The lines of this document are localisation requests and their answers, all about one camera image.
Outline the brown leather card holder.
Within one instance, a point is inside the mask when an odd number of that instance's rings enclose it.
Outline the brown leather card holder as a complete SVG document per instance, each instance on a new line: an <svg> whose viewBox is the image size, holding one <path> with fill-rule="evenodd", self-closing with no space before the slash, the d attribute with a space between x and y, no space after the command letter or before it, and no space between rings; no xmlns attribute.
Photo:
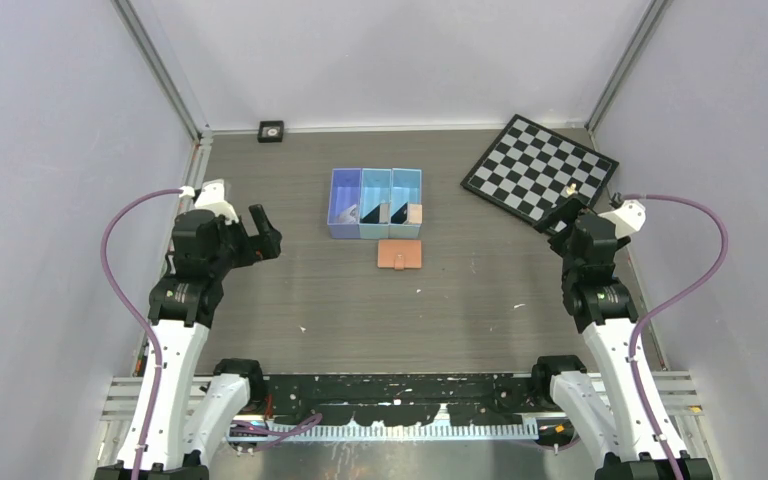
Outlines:
<svg viewBox="0 0 768 480"><path fill-rule="evenodd" d="M422 267L422 242L419 239L381 239L377 267L403 271Z"/></svg>

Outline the black credit card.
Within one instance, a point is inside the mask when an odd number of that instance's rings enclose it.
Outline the black credit card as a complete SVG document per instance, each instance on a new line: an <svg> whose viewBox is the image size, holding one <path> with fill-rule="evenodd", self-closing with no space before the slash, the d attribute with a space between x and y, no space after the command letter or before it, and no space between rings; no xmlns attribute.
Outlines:
<svg viewBox="0 0 768 480"><path fill-rule="evenodd" d="M398 207L394 210L390 218L390 223L394 225L405 224L408 220L408 215L409 204L405 203L401 207Z"/></svg>

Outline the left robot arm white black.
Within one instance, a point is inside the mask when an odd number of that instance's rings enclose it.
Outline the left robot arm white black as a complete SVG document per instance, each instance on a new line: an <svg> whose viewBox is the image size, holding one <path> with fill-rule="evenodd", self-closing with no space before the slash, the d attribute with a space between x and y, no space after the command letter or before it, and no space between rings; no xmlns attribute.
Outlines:
<svg viewBox="0 0 768 480"><path fill-rule="evenodd" d="M167 270L151 290L149 351L136 411L115 462L97 479L207 479L209 463L239 412L258 412L267 398L256 360L224 359L197 407L195 369L235 269L276 259L281 233L259 204L250 206L255 235L230 210L193 209L175 219Z"/></svg>

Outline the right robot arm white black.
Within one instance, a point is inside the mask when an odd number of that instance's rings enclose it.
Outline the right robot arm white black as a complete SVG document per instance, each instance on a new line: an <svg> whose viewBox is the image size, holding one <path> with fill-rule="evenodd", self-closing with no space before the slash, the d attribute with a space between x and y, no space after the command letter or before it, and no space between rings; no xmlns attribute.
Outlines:
<svg viewBox="0 0 768 480"><path fill-rule="evenodd" d="M563 304L596 360L604 392L597 393L578 357L555 355L533 366L531 397L566 414L597 479L711 479L708 460L691 455L667 413L640 341L643 322L615 274L617 252L645 219L636 200L599 214L573 194L536 223L539 232L557 230L548 243L562 259Z"/></svg>

